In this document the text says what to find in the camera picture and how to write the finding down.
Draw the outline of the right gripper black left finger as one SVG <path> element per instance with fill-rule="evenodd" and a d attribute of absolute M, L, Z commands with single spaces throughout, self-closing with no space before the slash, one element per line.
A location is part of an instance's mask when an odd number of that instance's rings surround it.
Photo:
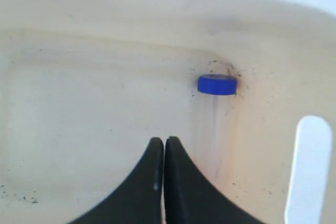
<path fill-rule="evenodd" d="M 161 223 L 162 177 L 163 142 L 153 137 L 126 179 L 72 223 Z"/>

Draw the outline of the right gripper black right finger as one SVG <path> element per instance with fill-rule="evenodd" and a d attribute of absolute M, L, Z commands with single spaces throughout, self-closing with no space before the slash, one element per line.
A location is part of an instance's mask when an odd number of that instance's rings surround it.
<path fill-rule="evenodd" d="M 259 223 L 205 178 L 177 137 L 166 141 L 163 180 L 166 223 Z"/>

